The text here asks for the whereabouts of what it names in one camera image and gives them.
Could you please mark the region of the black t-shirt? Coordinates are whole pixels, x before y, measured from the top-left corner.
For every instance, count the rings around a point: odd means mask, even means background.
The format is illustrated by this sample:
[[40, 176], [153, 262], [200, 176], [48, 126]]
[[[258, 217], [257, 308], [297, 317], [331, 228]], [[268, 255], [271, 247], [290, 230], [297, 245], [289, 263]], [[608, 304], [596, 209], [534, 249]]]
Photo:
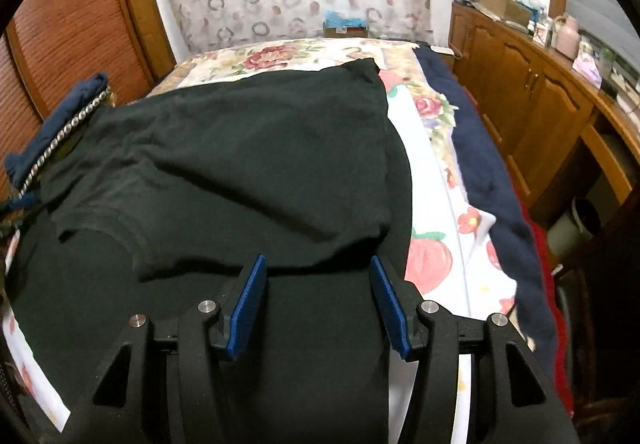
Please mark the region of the black t-shirt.
[[175, 318], [263, 256], [250, 344], [221, 371], [232, 440], [386, 441], [369, 268], [406, 262], [411, 176], [374, 60], [101, 108], [40, 194], [6, 288], [66, 407], [130, 316]]

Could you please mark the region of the white strawberry flower sheet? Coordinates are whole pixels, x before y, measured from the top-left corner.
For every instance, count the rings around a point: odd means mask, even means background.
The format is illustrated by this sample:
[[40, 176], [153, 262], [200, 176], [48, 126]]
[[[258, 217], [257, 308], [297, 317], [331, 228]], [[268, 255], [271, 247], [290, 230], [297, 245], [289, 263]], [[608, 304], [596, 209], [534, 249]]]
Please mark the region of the white strawberry flower sheet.
[[[410, 93], [398, 89], [386, 97], [404, 144], [388, 160], [391, 202], [399, 198], [402, 164], [412, 178], [411, 218], [388, 231], [386, 256], [424, 298], [452, 312], [479, 318], [507, 311], [516, 285], [489, 236], [496, 218], [470, 204], [452, 137], [445, 147], [434, 146]], [[44, 210], [10, 242], [2, 330], [24, 386], [24, 409], [45, 438], [63, 431], [126, 308], [169, 316], [216, 276], [186, 261], [169, 275], [138, 276], [133, 248], [128, 234], [60, 230]]]

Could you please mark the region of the dark navy bed blanket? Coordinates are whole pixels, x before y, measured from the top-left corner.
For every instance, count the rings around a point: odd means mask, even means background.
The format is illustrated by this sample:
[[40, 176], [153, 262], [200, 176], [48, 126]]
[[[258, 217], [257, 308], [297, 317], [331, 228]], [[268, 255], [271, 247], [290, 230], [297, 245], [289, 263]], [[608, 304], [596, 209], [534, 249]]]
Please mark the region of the dark navy bed blanket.
[[428, 44], [420, 43], [416, 58], [427, 83], [456, 108], [452, 144], [469, 202], [496, 218], [489, 236], [503, 271], [516, 281], [518, 324], [534, 340], [534, 355], [553, 379], [558, 331], [544, 288], [534, 233], [525, 219], [506, 165], [468, 93], [440, 56]]

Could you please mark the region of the floral rose blanket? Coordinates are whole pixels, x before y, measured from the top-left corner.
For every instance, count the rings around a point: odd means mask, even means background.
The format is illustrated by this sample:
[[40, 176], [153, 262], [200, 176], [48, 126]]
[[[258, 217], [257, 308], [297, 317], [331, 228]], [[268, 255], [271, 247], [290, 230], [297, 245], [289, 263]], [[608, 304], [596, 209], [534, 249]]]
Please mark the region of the floral rose blanket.
[[398, 89], [410, 93], [432, 144], [443, 148], [451, 142], [456, 127], [456, 108], [428, 83], [418, 49], [413, 42], [365, 38], [280, 40], [222, 48], [178, 63], [151, 93], [230, 82], [267, 71], [318, 71], [370, 58], [380, 68], [388, 94]]

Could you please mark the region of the wooden sideboard cabinet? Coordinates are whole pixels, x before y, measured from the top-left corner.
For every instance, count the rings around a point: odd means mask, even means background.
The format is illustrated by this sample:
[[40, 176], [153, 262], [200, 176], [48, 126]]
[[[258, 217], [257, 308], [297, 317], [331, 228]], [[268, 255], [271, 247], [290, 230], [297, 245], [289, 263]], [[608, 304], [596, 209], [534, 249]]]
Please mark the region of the wooden sideboard cabinet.
[[530, 215], [551, 223], [599, 178], [619, 214], [639, 203], [639, 133], [570, 62], [476, 8], [451, 5], [454, 74]]

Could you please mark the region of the folded navy blue garment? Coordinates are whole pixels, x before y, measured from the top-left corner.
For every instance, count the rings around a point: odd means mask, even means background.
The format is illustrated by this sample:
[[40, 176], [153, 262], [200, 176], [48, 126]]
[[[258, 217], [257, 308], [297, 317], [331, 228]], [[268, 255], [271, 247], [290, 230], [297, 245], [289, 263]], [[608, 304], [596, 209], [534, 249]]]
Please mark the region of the folded navy blue garment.
[[36, 135], [29, 141], [22, 152], [9, 152], [4, 158], [4, 170], [12, 186], [21, 188], [29, 171], [36, 164], [38, 158], [54, 140], [55, 135], [62, 131], [66, 123], [70, 122], [82, 108], [88, 106], [108, 87], [108, 77], [103, 71], [97, 72], [87, 80], [78, 81], [58, 104], [51, 115], [44, 120]]

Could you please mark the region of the folded circle-patterned dark garment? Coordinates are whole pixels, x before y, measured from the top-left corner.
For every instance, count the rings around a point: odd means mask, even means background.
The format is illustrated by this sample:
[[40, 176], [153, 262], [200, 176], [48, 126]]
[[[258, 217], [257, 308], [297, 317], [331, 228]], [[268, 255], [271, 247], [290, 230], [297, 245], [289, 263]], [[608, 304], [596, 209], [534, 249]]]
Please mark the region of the folded circle-patterned dark garment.
[[72, 144], [72, 137], [76, 135], [89, 121], [91, 116], [101, 107], [112, 104], [113, 91], [108, 85], [107, 89], [95, 98], [88, 106], [81, 109], [70, 122], [66, 123], [63, 130], [55, 135], [50, 146], [38, 158], [36, 164], [29, 171], [24, 185], [18, 190], [11, 185], [14, 197], [1, 203], [1, 241], [7, 242], [22, 225], [34, 216], [41, 208], [39, 180], [43, 172], [55, 162], [55, 158], [63, 158], [63, 147]]

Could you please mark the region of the small box with blue cloth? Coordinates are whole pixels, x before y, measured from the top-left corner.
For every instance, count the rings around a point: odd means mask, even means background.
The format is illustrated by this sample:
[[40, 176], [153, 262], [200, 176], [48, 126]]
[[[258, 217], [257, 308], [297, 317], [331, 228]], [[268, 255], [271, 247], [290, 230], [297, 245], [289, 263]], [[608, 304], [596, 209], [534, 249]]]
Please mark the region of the small box with blue cloth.
[[334, 11], [326, 12], [322, 27], [326, 38], [369, 37], [369, 27], [365, 19], [346, 17]]

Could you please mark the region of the pink jug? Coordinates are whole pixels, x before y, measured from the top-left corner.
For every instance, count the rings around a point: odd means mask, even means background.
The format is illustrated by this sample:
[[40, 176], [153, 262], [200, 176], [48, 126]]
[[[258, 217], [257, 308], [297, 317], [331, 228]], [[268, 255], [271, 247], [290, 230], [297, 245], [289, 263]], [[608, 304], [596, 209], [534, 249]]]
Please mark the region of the pink jug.
[[577, 19], [570, 15], [555, 19], [554, 48], [569, 60], [574, 60], [579, 51], [580, 34]]

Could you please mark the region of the cardboard box on cabinet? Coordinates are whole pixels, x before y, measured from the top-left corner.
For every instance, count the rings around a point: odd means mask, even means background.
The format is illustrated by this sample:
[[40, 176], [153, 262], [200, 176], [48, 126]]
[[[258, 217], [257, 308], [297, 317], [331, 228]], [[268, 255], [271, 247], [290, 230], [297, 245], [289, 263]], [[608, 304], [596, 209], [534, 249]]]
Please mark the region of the cardboard box on cabinet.
[[507, 22], [526, 27], [532, 18], [528, 8], [513, 0], [480, 0], [480, 5]]

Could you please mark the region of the grey window blind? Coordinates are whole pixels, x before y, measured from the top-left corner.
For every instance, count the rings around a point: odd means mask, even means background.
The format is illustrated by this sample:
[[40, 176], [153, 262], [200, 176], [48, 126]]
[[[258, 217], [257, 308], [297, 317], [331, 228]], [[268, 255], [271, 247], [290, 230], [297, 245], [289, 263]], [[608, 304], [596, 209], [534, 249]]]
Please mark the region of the grey window blind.
[[565, 7], [580, 28], [639, 70], [639, 36], [617, 0], [566, 0]]

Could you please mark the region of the wooden louvered wardrobe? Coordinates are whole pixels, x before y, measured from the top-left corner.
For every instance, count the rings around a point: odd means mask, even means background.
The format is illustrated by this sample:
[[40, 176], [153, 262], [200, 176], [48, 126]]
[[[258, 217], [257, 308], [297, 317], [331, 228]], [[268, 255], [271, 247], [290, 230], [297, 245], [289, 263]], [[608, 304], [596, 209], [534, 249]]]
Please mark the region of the wooden louvered wardrobe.
[[24, 0], [1, 34], [1, 151], [22, 150], [78, 81], [104, 71], [127, 104], [175, 64], [156, 0]]

